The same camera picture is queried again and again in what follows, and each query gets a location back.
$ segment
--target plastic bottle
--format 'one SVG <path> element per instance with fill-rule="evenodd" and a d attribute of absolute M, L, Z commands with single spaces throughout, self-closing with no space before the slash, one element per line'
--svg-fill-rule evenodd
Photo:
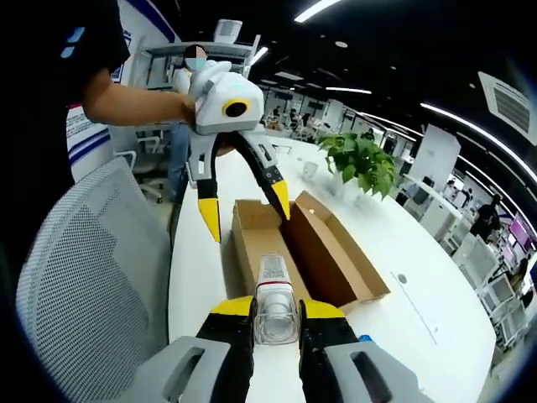
<path fill-rule="evenodd" d="M 284 258 L 276 253 L 261 258 L 256 288 L 258 311 L 253 323 L 260 344 L 293 343 L 299 336 L 293 286 Z"/>

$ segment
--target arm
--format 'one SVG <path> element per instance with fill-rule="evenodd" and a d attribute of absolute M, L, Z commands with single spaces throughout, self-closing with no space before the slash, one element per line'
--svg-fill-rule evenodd
<path fill-rule="evenodd" d="M 114 126 L 140 126 L 165 120 L 194 123 L 194 102 L 176 92 L 155 92 L 112 82 L 108 69 L 97 72 L 82 90 L 86 116 Z"/>

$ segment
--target hand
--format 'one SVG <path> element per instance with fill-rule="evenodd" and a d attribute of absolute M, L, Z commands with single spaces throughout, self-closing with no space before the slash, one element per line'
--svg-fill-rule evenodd
<path fill-rule="evenodd" d="M 227 143 L 222 143 L 222 145 L 220 146 L 220 149 L 218 149 L 218 151 L 216 152 L 216 156 L 217 157 L 221 157 L 223 155 L 226 155 L 227 153 L 229 153 L 230 151 L 233 151 L 233 147 Z"/>

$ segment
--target ceiling light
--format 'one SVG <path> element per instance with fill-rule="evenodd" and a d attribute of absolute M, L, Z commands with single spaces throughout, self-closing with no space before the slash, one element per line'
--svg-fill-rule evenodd
<path fill-rule="evenodd" d="M 513 204 L 514 208 L 516 208 L 518 210 L 518 212 L 520 213 L 520 216 L 522 216 L 522 218 L 526 221 L 526 223 L 528 224 L 528 227 L 529 229 L 531 230 L 531 232 L 534 234 L 534 236 L 537 238 L 537 230 L 535 230 L 534 226 L 531 224 L 531 221 L 528 219 L 528 217 L 526 217 L 526 215 L 524 214 L 524 212 L 520 209 L 519 205 L 517 203 L 514 202 L 514 200 L 511 198 L 510 195 L 508 195 L 508 193 L 502 189 L 498 183 L 496 183 L 495 181 L 493 181 L 493 179 L 488 176 L 485 172 L 483 172 L 482 170 L 480 170 L 479 168 L 477 168 L 473 163 L 471 163 L 469 160 L 467 160 L 466 158 L 462 157 L 461 155 L 459 155 L 459 159 L 460 160 L 463 160 L 464 162 L 466 162 L 467 164 L 469 164 L 474 170 L 476 170 L 477 172 L 479 172 L 481 175 L 483 175 L 485 178 L 488 179 L 488 181 L 490 183 L 492 183 L 494 185 L 494 187 L 496 189 L 498 189 L 502 194 L 503 194 L 503 197 L 505 197 L 507 200 L 509 200 L 511 202 L 511 204 Z"/>
<path fill-rule="evenodd" d="M 399 124 L 399 123 L 396 123 L 396 122 L 392 122 L 391 120 L 388 120 L 388 119 L 385 119 L 385 118 L 381 118 L 379 116 L 375 116 L 375 115 L 372 115 L 371 113 L 364 113 L 364 112 L 358 112 L 359 114 L 363 115 L 363 116 L 368 116 L 370 118 L 374 118 L 374 119 L 378 119 L 378 120 L 382 120 L 383 122 L 386 122 L 386 123 L 391 123 L 393 124 L 394 126 L 399 126 L 400 128 L 403 128 L 405 130 L 408 130 L 409 132 L 411 133 L 414 133 L 414 134 L 417 134 L 419 135 L 420 137 L 423 137 L 424 135 L 420 132 L 416 132 L 415 130 L 411 129 L 411 128 L 407 128 L 406 126 L 403 126 L 402 124 Z"/>
<path fill-rule="evenodd" d="M 438 107 L 433 107 L 431 105 L 427 105 L 426 103 L 421 103 L 420 105 L 426 109 L 430 109 L 433 112 L 438 112 L 438 113 L 441 113 L 442 115 L 447 116 L 448 118 L 455 119 L 457 122 L 466 124 L 466 126 L 468 126 L 469 128 L 475 130 L 486 139 L 492 141 L 500 149 L 502 149 L 507 155 L 509 155 L 513 160 L 515 160 L 528 173 L 529 177 L 537 184 L 537 174 L 535 174 L 535 172 L 531 168 L 529 168 L 529 166 L 518 155 L 514 153 L 514 151 L 512 151 L 507 145 L 502 143 L 500 140 L 496 139 L 490 133 L 486 132 L 482 128 L 476 126 L 473 123 L 468 122 L 467 120 L 463 118 L 459 118 L 457 115 L 454 115 L 453 113 L 443 111 L 442 109 L 439 109 Z"/>
<path fill-rule="evenodd" d="M 397 130 L 393 130 L 392 128 L 389 128 L 388 131 L 389 131 L 389 132 L 394 132 L 394 133 L 397 134 L 398 136 L 404 137 L 404 138 L 410 140 L 411 142 L 415 142 L 415 141 L 416 141 L 416 139 L 412 139 L 409 135 L 404 134 L 404 133 L 401 133 L 401 132 L 398 132 Z"/>
<path fill-rule="evenodd" d="M 476 140 L 472 140 L 470 139 L 468 136 L 466 136 L 465 134 L 462 134 L 462 133 L 459 133 L 459 132 L 456 132 L 456 134 L 458 136 L 461 136 L 462 138 L 468 140 L 470 143 L 472 143 L 473 145 L 475 145 L 476 147 L 482 149 L 483 151 L 487 151 L 487 149 L 485 147 L 483 147 L 482 145 L 480 145 Z"/>
<path fill-rule="evenodd" d="M 494 196 L 494 192 L 491 191 L 487 185 L 485 185 L 483 182 L 481 182 L 474 174 L 467 171 L 467 175 L 470 176 L 474 182 L 476 182 L 480 187 L 482 187 L 487 193 L 490 193 Z"/>
<path fill-rule="evenodd" d="M 371 94 L 369 90 L 358 90 L 357 88 L 340 88 L 338 86 L 328 86 L 329 91 L 360 92 L 362 94 Z"/>
<path fill-rule="evenodd" d="M 286 73 L 285 71 L 278 71 L 274 75 L 275 76 L 280 76 L 280 77 L 283 77 L 283 78 L 287 78 L 288 80 L 293 80 L 293 81 L 304 80 L 304 78 L 302 78 L 300 76 L 295 76 L 294 74 Z"/>
<path fill-rule="evenodd" d="M 493 157 L 497 162 L 499 162 L 500 164 L 502 164 L 506 170 L 508 170 L 509 172 L 511 172 L 511 175 L 513 175 L 515 178 L 517 178 L 519 180 L 519 182 L 522 184 L 522 186 L 526 187 L 526 184 L 522 181 L 522 179 L 520 179 L 520 176 L 518 176 L 517 174 L 514 173 L 514 171 L 507 165 L 505 164 L 501 159 L 500 157 L 498 157 L 497 155 L 493 154 L 493 153 L 488 153 L 491 157 Z"/>
<path fill-rule="evenodd" d="M 313 6 L 299 14 L 299 16 L 295 18 L 295 22 L 303 23 L 317 13 L 320 13 L 325 8 L 328 8 L 333 4 L 339 3 L 340 1 L 341 0 L 320 0 L 318 3 L 314 4 Z"/>
<path fill-rule="evenodd" d="M 258 50 L 258 53 L 255 54 L 255 56 L 252 58 L 252 61 L 250 62 L 250 65 L 254 65 L 259 59 L 261 59 L 265 53 L 269 51 L 269 48 L 263 47 L 260 50 Z"/>
<path fill-rule="evenodd" d="M 494 191 L 494 188 L 492 186 L 490 186 L 490 189 L 489 189 L 488 187 L 485 186 L 485 184 L 483 182 L 481 182 L 478 178 L 476 178 L 475 175 L 471 174 L 468 171 L 467 171 L 467 175 L 470 176 L 474 180 L 474 182 L 476 182 L 480 187 L 482 187 L 485 191 L 487 191 L 491 195 L 494 196 L 497 193 L 497 192 Z M 511 210 L 509 210 L 509 208 L 507 206 L 505 206 L 505 203 L 503 201 L 500 202 L 500 206 L 502 206 L 503 210 L 505 210 L 509 216 L 514 218 L 513 212 Z"/>
<path fill-rule="evenodd" d="M 535 202 L 537 203 L 537 196 L 534 195 L 534 193 L 530 189 L 528 189 L 527 187 L 526 187 L 526 191 L 528 191 L 528 193 L 534 198 Z"/>

